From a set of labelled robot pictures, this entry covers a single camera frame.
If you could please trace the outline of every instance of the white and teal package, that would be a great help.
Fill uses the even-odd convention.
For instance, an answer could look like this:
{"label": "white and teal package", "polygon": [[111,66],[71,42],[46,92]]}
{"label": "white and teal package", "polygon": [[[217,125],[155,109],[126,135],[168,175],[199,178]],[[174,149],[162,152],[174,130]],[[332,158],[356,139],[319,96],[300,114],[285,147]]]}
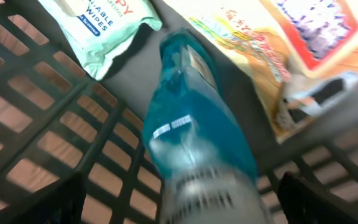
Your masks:
{"label": "white and teal package", "polygon": [[154,30],[162,27],[148,0],[89,0],[83,14],[76,13],[79,16],[67,13],[62,1],[75,2],[39,0],[60,24],[82,67],[97,80],[104,77],[114,57],[129,47],[141,23]]}

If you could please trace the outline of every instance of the yellow food package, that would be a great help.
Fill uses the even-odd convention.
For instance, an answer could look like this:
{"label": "yellow food package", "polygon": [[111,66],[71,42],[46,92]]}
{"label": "yellow food package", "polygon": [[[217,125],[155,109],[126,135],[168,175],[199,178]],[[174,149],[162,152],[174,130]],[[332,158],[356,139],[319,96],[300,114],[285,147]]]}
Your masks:
{"label": "yellow food package", "polygon": [[358,84],[358,0],[165,2],[253,79],[279,142]]}

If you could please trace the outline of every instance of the snack bag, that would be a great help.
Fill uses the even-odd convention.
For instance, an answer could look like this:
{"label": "snack bag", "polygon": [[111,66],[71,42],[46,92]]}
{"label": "snack bag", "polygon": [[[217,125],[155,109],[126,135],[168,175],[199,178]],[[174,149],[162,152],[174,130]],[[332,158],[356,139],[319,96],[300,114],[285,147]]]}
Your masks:
{"label": "snack bag", "polygon": [[358,84],[358,0],[165,0],[254,81],[278,141]]}
{"label": "snack bag", "polygon": [[113,58],[129,47],[141,23],[154,30],[162,27],[148,0],[39,2],[60,24],[82,67],[97,80],[104,77]]}

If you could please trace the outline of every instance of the teal plastic bottle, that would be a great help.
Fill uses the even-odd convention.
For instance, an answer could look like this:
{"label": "teal plastic bottle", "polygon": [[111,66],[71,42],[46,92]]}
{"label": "teal plastic bottle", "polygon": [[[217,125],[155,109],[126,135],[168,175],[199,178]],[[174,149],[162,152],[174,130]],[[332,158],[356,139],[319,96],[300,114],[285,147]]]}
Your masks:
{"label": "teal plastic bottle", "polygon": [[234,115],[223,102],[211,57],[182,29],[160,46],[160,84],[142,140],[164,179],[189,169],[230,165],[257,179],[257,166]]}

